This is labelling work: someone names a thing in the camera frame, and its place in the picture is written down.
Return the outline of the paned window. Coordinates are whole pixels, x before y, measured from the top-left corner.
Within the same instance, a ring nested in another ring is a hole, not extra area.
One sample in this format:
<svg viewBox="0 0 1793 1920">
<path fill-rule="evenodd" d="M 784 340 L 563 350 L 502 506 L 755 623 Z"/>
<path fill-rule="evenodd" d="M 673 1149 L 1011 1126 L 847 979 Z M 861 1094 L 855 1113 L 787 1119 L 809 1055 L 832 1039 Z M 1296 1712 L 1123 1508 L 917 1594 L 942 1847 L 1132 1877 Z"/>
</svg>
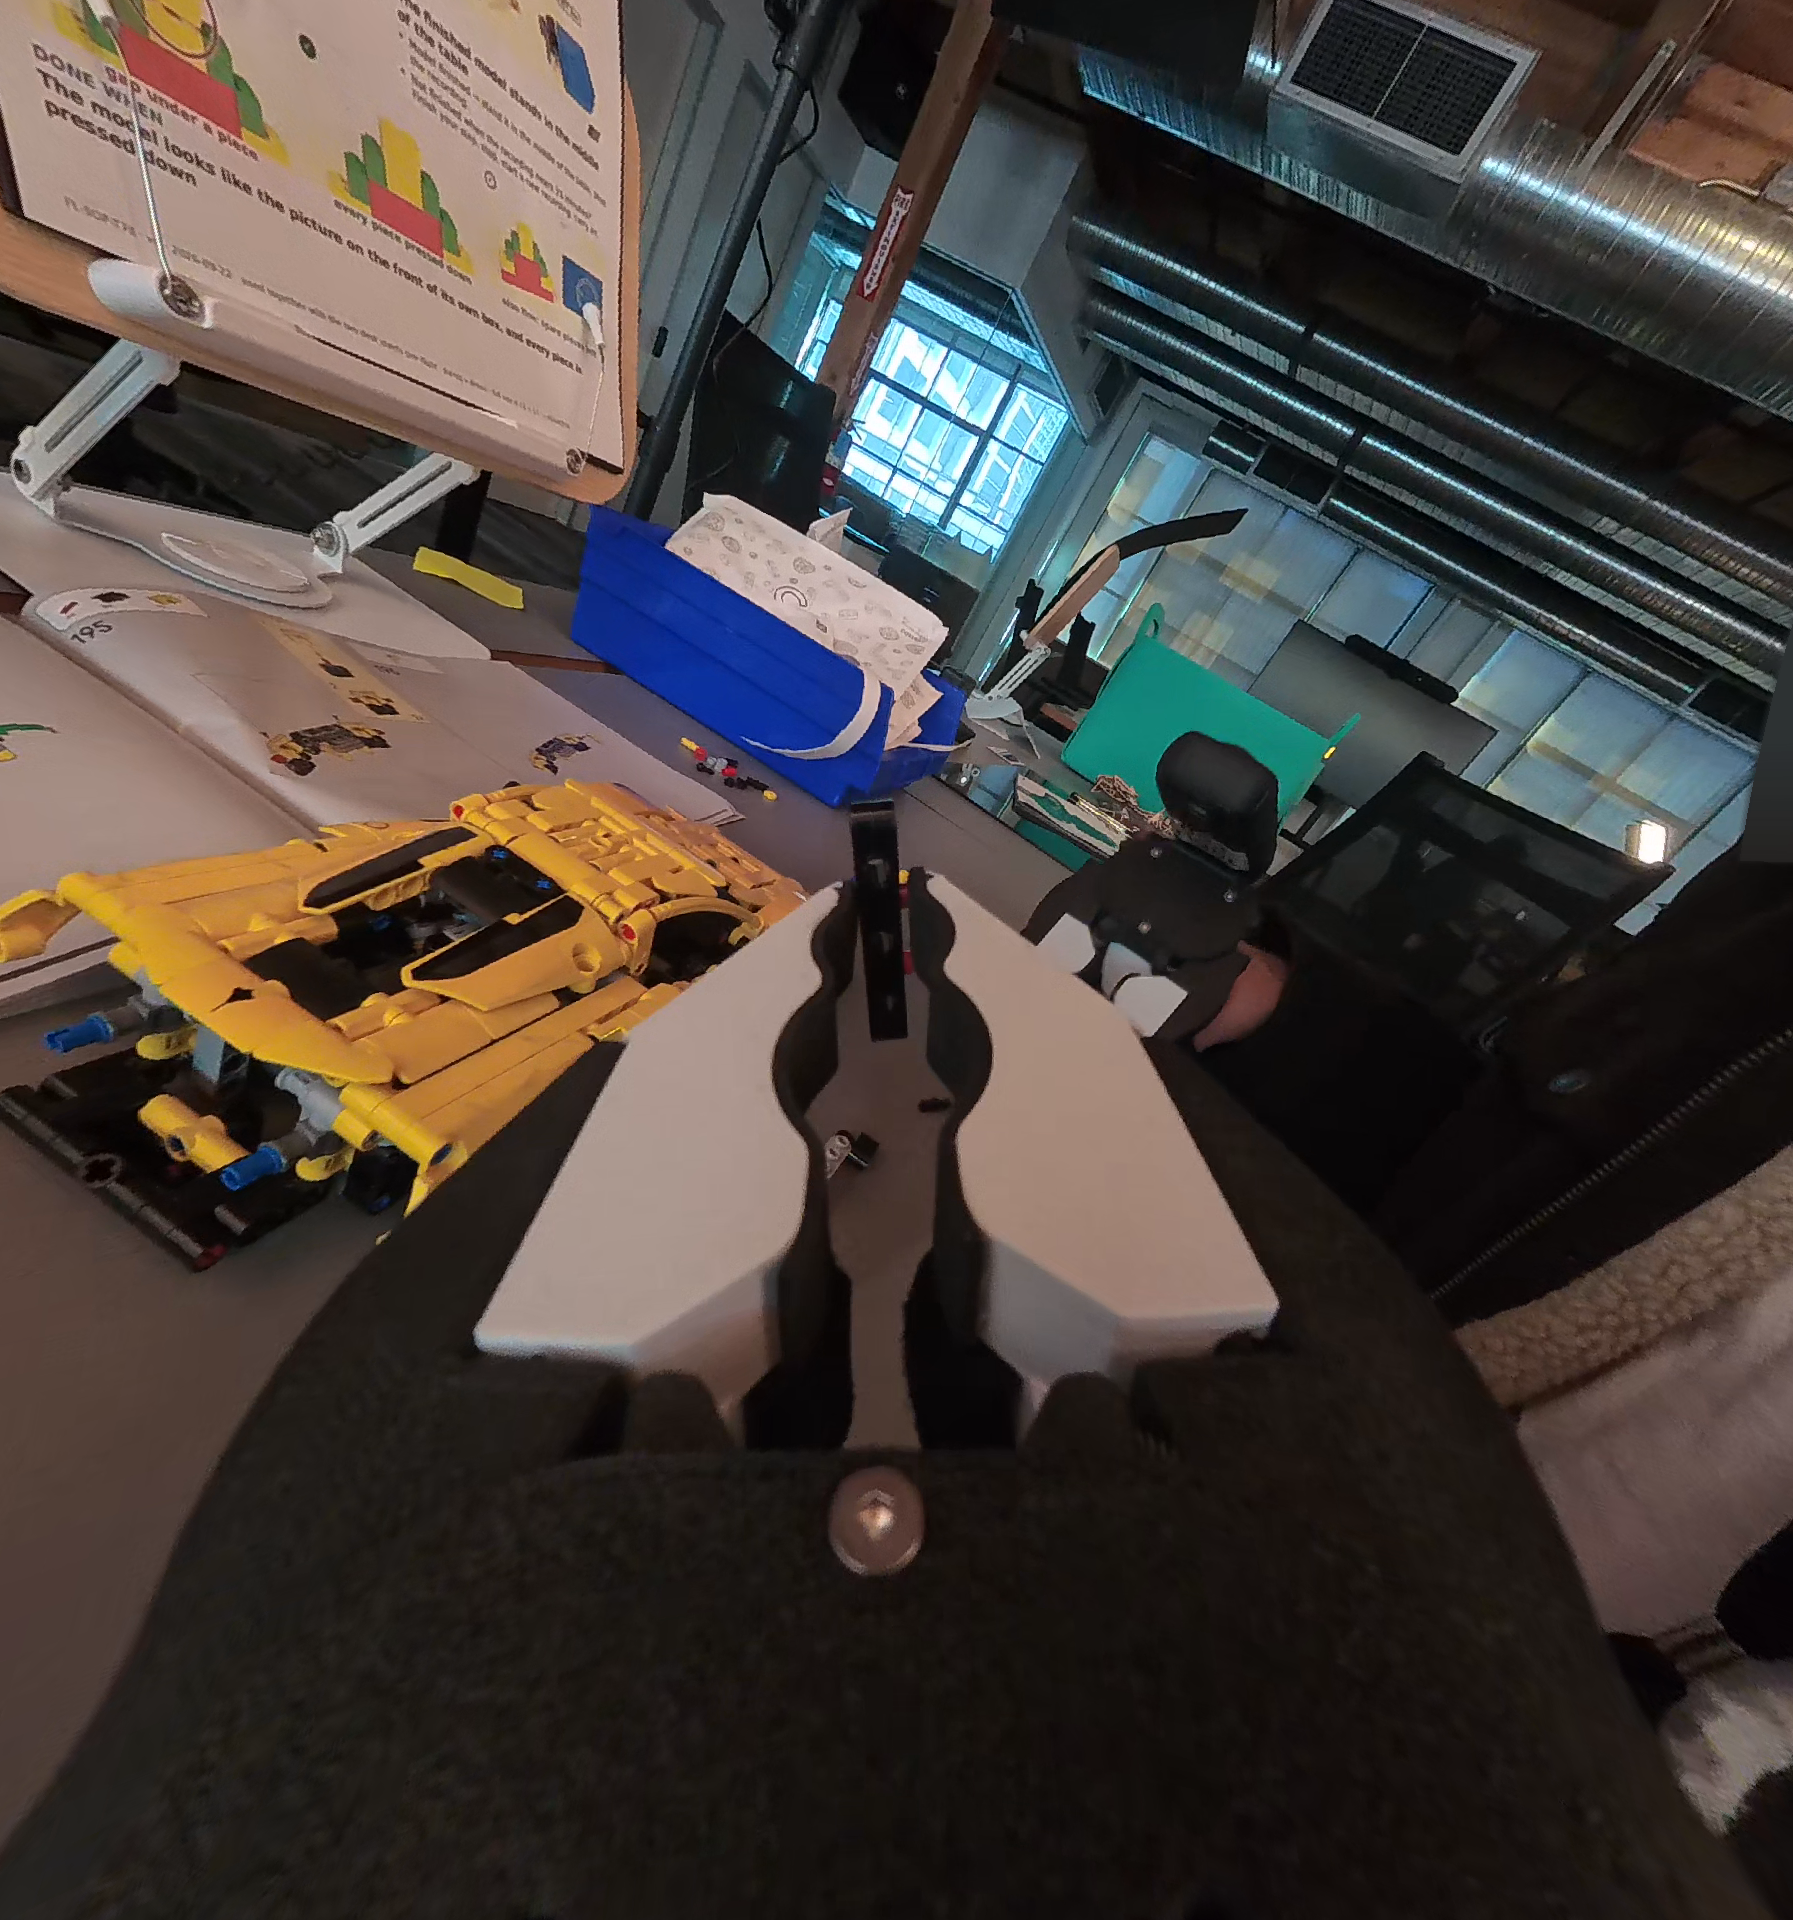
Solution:
<svg viewBox="0 0 1793 1920">
<path fill-rule="evenodd" d="M 838 431 L 838 486 L 894 530 L 993 562 L 1073 437 L 1043 352 L 1008 325 L 904 303 Z"/>
</svg>

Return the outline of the white patterned paper bag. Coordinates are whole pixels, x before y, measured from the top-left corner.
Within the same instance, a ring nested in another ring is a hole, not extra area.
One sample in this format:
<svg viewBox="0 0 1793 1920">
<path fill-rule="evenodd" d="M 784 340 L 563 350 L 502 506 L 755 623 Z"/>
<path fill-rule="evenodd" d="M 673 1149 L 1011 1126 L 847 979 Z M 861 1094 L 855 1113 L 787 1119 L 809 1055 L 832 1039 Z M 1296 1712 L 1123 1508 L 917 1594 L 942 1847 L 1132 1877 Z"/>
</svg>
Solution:
<svg viewBox="0 0 1793 1920">
<path fill-rule="evenodd" d="M 796 533 L 732 494 L 708 494 L 668 536 L 668 551 L 877 678 L 894 694 L 886 749 L 917 738 L 941 699 L 926 678 L 948 639 L 941 616 L 838 546 Z"/>
</svg>

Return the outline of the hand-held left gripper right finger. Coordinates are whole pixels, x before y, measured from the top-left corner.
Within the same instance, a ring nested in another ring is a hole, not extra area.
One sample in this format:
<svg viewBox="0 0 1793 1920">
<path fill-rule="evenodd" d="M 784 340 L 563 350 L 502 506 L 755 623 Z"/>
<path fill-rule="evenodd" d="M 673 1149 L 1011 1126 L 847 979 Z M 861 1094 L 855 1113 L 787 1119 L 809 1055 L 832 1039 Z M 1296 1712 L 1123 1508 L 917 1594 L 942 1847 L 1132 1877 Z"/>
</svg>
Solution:
<svg viewBox="0 0 1793 1920">
<path fill-rule="evenodd" d="M 957 881 L 912 873 L 950 1096 L 912 1374 L 920 1427 L 1028 1427 L 1053 1383 L 1260 1339 L 1278 1296 L 1144 1034 Z"/>
</svg>

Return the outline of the white board stand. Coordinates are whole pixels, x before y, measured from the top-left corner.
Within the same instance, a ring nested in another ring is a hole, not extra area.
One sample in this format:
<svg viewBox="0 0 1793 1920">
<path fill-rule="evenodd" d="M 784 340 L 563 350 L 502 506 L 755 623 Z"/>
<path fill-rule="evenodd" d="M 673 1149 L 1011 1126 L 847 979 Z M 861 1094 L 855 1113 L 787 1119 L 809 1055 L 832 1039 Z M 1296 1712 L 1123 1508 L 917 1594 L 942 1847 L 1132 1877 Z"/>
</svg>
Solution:
<svg viewBox="0 0 1793 1920">
<path fill-rule="evenodd" d="M 0 571 L 32 596 L 84 589 L 207 589 L 254 611 L 285 613 L 332 636 L 428 659 L 490 659 L 462 627 L 375 572 L 361 551 L 402 508 L 428 501 L 444 457 L 338 514 L 312 535 L 223 518 L 165 497 L 114 494 L 80 482 L 94 453 L 138 448 L 123 439 L 179 362 L 138 343 L 113 343 L 67 379 L 52 407 L 17 431 L 0 464 Z"/>
</svg>

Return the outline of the black beam piece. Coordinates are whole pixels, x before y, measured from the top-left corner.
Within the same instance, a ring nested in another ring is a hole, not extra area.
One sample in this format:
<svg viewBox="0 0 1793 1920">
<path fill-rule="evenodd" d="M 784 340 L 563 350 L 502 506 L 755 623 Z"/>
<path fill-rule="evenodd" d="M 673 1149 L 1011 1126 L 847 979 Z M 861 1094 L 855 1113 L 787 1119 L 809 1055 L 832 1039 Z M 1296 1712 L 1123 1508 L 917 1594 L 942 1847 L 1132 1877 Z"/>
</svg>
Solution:
<svg viewBox="0 0 1793 1920">
<path fill-rule="evenodd" d="M 851 849 L 867 1031 L 872 1041 L 903 1041 L 908 1037 L 908 881 L 890 798 L 851 808 Z"/>
</svg>

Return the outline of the person's right hand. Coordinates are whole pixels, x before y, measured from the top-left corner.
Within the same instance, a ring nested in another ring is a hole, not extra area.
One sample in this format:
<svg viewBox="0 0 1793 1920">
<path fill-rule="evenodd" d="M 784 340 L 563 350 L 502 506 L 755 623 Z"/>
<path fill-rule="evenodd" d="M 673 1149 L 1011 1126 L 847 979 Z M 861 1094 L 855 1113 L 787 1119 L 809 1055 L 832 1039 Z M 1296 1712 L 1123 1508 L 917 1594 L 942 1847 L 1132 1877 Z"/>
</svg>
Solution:
<svg viewBox="0 0 1793 1920">
<path fill-rule="evenodd" d="M 1291 982 L 1291 960 L 1268 948 L 1240 942 L 1243 969 L 1221 1011 L 1194 1035 L 1195 1052 L 1237 1045 L 1260 1031 L 1278 1008 Z"/>
</svg>

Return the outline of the person's fleece-lined jacket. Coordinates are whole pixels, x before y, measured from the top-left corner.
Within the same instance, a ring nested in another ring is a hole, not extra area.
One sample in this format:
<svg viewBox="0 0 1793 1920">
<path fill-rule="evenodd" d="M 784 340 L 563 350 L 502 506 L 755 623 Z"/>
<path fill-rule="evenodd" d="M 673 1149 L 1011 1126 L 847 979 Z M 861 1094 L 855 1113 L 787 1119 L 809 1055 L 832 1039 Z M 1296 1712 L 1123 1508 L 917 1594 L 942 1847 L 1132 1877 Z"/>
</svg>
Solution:
<svg viewBox="0 0 1793 1920">
<path fill-rule="evenodd" d="M 1388 1243 L 1514 1423 L 1685 1796 L 1793 1915 L 1793 862 L 1433 1055 L 1291 931 L 1206 1072 Z"/>
</svg>

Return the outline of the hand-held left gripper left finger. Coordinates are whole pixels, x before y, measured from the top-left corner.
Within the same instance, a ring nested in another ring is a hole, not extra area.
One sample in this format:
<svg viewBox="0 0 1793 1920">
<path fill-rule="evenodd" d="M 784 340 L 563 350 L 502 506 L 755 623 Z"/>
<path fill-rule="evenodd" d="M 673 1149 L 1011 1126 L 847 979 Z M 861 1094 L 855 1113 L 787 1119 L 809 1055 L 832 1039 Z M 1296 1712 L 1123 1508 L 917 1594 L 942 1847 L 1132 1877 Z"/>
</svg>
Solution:
<svg viewBox="0 0 1793 1920">
<path fill-rule="evenodd" d="M 778 1281 L 822 1181 L 775 1083 L 792 1017 L 829 985 L 853 889 L 818 889 L 620 1046 L 474 1329 L 501 1357 L 700 1380 L 728 1425 L 784 1349 Z"/>
</svg>

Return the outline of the silver ventilation duct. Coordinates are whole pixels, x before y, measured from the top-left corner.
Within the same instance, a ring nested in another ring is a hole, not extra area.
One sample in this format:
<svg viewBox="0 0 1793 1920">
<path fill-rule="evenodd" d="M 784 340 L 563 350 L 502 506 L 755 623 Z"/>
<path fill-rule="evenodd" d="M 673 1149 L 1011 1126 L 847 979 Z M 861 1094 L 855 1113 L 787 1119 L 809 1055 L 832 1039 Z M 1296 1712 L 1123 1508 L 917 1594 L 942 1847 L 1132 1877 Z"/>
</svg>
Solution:
<svg viewBox="0 0 1793 1920">
<path fill-rule="evenodd" d="M 1793 424 L 1793 218 L 1765 203 L 1629 156 L 1584 162 L 1574 132 L 1529 118 L 1458 184 L 1408 184 L 1344 146 L 1282 149 L 1142 63 L 1087 50 L 1078 75 L 1093 103 Z"/>
</svg>

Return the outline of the dark wall monitor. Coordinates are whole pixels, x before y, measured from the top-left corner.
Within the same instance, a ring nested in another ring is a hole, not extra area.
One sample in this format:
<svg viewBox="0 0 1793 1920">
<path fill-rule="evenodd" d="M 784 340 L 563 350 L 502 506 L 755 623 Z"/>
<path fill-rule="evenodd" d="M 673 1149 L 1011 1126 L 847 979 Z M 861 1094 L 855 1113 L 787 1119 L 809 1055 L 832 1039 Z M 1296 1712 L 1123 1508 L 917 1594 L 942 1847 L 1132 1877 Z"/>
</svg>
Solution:
<svg viewBox="0 0 1793 1920">
<path fill-rule="evenodd" d="M 1498 731 L 1458 706 L 1454 689 L 1364 636 L 1336 639 L 1296 623 L 1250 693 L 1332 740 L 1312 794 L 1355 808 L 1419 756 L 1462 776 Z"/>
</svg>

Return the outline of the white green puzzle board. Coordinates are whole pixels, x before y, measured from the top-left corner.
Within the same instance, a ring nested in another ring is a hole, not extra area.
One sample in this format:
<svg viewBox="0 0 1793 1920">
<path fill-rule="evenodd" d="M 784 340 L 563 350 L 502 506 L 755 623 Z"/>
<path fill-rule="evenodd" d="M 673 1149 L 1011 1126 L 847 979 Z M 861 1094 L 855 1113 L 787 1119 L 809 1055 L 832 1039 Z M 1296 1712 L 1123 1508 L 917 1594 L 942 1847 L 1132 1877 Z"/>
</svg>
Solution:
<svg viewBox="0 0 1793 1920">
<path fill-rule="evenodd" d="M 1098 803 L 1019 768 L 1008 801 L 1019 828 L 1063 841 L 1084 856 L 1110 856 L 1128 836 L 1128 828 Z"/>
</svg>

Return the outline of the grey desk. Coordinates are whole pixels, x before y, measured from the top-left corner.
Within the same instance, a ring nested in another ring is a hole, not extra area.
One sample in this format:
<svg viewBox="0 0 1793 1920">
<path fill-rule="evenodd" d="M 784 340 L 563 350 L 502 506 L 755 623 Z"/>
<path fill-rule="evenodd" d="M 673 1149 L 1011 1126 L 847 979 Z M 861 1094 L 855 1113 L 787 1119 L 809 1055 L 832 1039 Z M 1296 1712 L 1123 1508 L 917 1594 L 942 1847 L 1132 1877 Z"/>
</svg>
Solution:
<svg viewBox="0 0 1793 1920">
<path fill-rule="evenodd" d="M 156 577 L 128 551 L 92 556 L 0 470 L 0 574 L 30 590 Z M 898 798 L 900 841 L 1004 923 L 1022 924 L 1058 863 L 941 781 Z M 926 1241 L 941 1092 L 920 1041 L 872 1046 L 859 982 L 841 1069 L 817 1113 L 880 1137 L 841 1181 L 836 1252 L 855 1277 L 853 1445 L 914 1445 L 898 1353 Z M 45 1031 L 0 1019 L 0 1087 L 30 1080 Z M 375 1239 L 337 1204 L 191 1277 L 0 1128 L 0 1845 L 73 1751 L 140 1630 L 171 1546 L 260 1387 Z"/>
</svg>

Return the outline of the teal plastic bin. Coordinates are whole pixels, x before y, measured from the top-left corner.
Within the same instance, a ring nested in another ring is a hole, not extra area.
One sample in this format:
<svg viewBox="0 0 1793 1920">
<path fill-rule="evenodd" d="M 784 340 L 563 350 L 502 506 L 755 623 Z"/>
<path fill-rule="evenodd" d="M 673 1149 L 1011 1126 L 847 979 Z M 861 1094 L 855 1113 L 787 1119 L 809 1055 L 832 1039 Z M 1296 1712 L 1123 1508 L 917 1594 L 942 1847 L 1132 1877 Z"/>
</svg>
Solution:
<svg viewBox="0 0 1793 1920">
<path fill-rule="evenodd" d="M 1205 732 L 1268 768 L 1277 789 L 1273 819 L 1283 823 L 1361 715 L 1350 713 L 1332 732 L 1319 732 L 1176 652 L 1162 632 L 1164 607 L 1152 603 L 1063 746 L 1061 763 L 1084 781 L 1123 781 L 1154 809 L 1162 803 L 1156 767 L 1164 752 L 1189 732 Z"/>
</svg>

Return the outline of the yellow sticky note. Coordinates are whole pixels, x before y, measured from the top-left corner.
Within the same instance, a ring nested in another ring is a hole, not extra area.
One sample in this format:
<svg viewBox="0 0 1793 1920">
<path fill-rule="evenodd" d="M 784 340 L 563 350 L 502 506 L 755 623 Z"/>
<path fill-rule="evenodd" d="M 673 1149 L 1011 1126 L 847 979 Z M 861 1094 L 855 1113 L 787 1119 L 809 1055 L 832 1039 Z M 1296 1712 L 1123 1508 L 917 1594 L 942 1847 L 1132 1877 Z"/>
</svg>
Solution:
<svg viewBox="0 0 1793 1920">
<path fill-rule="evenodd" d="M 453 585 L 455 589 L 462 589 L 498 609 L 525 609 L 524 587 L 501 577 L 498 572 L 490 572 L 470 559 L 444 553 L 435 546 L 422 546 L 413 554 L 411 568 L 417 574 Z"/>
</svg>

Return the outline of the yellow toy brick car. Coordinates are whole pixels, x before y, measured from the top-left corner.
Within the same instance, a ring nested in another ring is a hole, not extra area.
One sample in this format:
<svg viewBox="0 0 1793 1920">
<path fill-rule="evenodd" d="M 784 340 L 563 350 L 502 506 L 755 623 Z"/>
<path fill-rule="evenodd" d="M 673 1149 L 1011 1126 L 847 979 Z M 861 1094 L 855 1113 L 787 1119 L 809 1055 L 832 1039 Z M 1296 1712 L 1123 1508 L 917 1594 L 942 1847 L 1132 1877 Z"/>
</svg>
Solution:
<svg viewBox="0 0 1793 1920">
<path fill-rule="evenodd" d="M 113 1006 L 0 1126 L 190 1273 L 338 1195 L 414 1212 L 567 1069 L 807 897 L 616 783 L 511 783 L 446 819 L 77 871 L 0 905 L 0 960 L 73 921 Z"/>
</svg>

